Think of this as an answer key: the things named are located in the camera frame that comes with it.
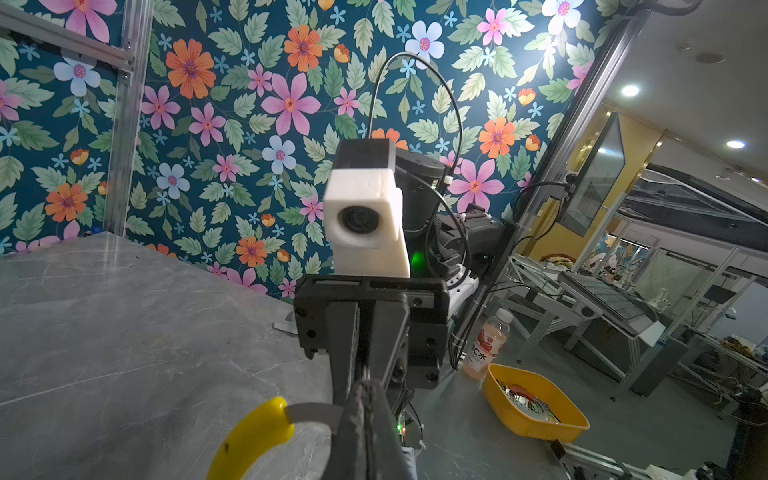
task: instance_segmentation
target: floral wallpaper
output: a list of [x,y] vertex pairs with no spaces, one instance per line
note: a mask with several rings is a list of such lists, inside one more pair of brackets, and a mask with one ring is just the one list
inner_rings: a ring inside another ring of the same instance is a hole
[[331,273],[323,188],[373,137],[452,165],[449,203],[500,217],[535,172],[618,0],[172,0],[156,9],[127,235],[290,301]]
[[101,225],[116,72],[93,58],[0,32],[0,254]]
[[121,44],[125,0],[0,0],[0,3],[44,18],[80,35],[110,45]]

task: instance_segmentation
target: small blue flower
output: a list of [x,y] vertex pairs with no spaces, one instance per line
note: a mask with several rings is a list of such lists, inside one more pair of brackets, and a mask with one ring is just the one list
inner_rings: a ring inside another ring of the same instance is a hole
[[437,148],[440,151],[440,153],[448,150],[448,141],[447,140],[443,140],[443,138],[440,137],[440,141],[437,143],[435,148]]
[[397,32],[398,33],[395,36],[397,38],[399,38],[400,40],[402,40],[402,43],[406,43],[406,41],[409,38],[411,38],[411,32],[409,32],[408,30],[409,30],[409,26],[408,25],[405,25],[403,27],[398,27],[397,28]]
[[88,108],[88,100],[81,101],[79,98],[75,98],[71,113],[80,115],[80,118],[83,118],[85,114],[91,113],[91,109]]
[[344,14],[346,13],[346,10],[339,10],[339,6],[335,5],[333,7],[333,13],[331,14],[331,20],[336,20],[336,24],[338,25],[339,22],[344,22]]
[[533,102],[532,105],[533,108],[528,110],[528,113],[531,114],[531,118],[536,118],[541,116],[541,109],[544,108],[544,105],[536,104],[536,102]]
[[453,15],[453,10],[451,10],[451,13],[443,15],[442,19],[445,20],[446,27],[452,27],[458,21],[458,18]]
[[5,253],[5,249],[6,248],[10,249],[12,247],[11,242],[8,241],[10,239],[11,239],[11,237],[6,237],[6,238],[0,240],[0,255]]
[[256,63],[256,60],[253,58],[256,57],[256,52],[252,51],[251,53],[248,52],[247,48],[243,49],[243,56],[240,57],[240,60],[245,62],[245,65],[250,65],[252,63]]
[[11,143],[21,141],[17,133],[18,129],[16,127],[11,127],[11,130],[5,130],[3,127],[0,127],[0,145],[5,142],[5,146],[10,147]]
[[53,162],[54,168],[61,168],[64,164],[69,163],[69,159],[66,158],[64,154],[59,154],[58,157],[51,157],[51,161]]
[[218,23],[218,22],[221,22],[221,13],[222,13],[221,10],[214,7],[214,9],[210,11],[210,15],[208,16],[210,16],[214,20],[214,23]]
[[411,58],[410,60],[403,59],[402,67],[400,68],[400,73],[406,74],[406,78],[410,77],[412,74],[415,75],[416,70],[413,67],[415,63],[416,63],[415,58]]
[[165,36],[164,33],[160,34],[160,40],[157,41],[157,46],[162,47],[163,51],[167,51],[170,48],[170,42],[173,39],[170,36]]
[[482,54],[480,60],[484,65],[493,65],[496,63],[496,50],[491,51],[490,48],[485,47],[485,53]]
[[277,189],[283,188],[283,179],[278,177],[277,175],[273,175],[272,181],[269,182],[267,185],[271,185],[272,187],[275,187],[275,191],[277,192]]
[[225,70],[229,70],[230,66],[227,65],[227,56],[221,55],[221,58],[214,57],[214,60],[216,61],[216,64],[214,65],[214,70],[220,71],[221,73],[224,73]]
[[504,98],[506,98],[507,101],[512,101],[512,98],[518,97],[518,94],[515,93],[515,87],[505,88],[504,91],[507,92],[504,94]]
[[40,54],[35,51],[37,50],[37,48],[38,48],[38,44],[32,42],[32,45],[27,45],[27,42],[23,41],[22,46],[18,50],[18,53],[21,55],[26,54],[27,60],[32,60],[32,57],[40,58]]
[[96,171],[101,166],[101,157],[99,158],[93,158],[88,161],[88,168],[93,168],[94,171]]
[[168,136],[163,133],[163,129],[156,131],[153,135],[154,137],[154,143],[165,145],[165,141],[168,139]]

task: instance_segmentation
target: ceiling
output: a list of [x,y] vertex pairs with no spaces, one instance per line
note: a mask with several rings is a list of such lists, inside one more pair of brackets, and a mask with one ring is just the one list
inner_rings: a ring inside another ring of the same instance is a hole
[[[731,183],[718,183],[714,175],[728,166],[715,160],[720,157],[768,183],[768,55],[760,34],[766,18],[768,2],[762,0],[703,0],[684,17],[653,13],[606,95],[619,108],[703,147],[694,150],[713,154],[688,154],[664,145],[654,163],[676,164],[764,210],[768,188],[735,174]],[[678,51],[681,41],[689,41],[691,48]],[[705,51],[721,53],[726,61],[697,63],[696,55]],[[623,96],[621,89],[628,84],[640,87],[640,94]],[[747,146],[727,147],[733,139]]]

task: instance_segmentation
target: yellow plastic bin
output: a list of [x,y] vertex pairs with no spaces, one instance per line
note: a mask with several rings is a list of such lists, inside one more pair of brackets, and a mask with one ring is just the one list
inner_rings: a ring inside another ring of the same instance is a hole
[[[506,396],[496,380],[501,380],[507,386],[520,385],[544,400],[561,423],[533,419],[521,412]],[[589,420],[571,399],[554,383],[537,373],[492,363],[488,366],[488,375],[483,380],[482,389],[498,419],[505,427],[520,436],[573,442],[579,435],[589,430]]]

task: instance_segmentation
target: white bottle cap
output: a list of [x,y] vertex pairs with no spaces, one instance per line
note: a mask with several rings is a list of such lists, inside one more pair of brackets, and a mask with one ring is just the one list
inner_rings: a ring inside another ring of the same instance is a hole
[[495,315],[496,315],[496,318],[498,318],[499,320],[501,320],[504,323],[512,323],[512,320],[515,319],[514,315],[512,315],[507,310],[504,310],[504,309],[501,309],[501,308],[496,310],[496,314]]

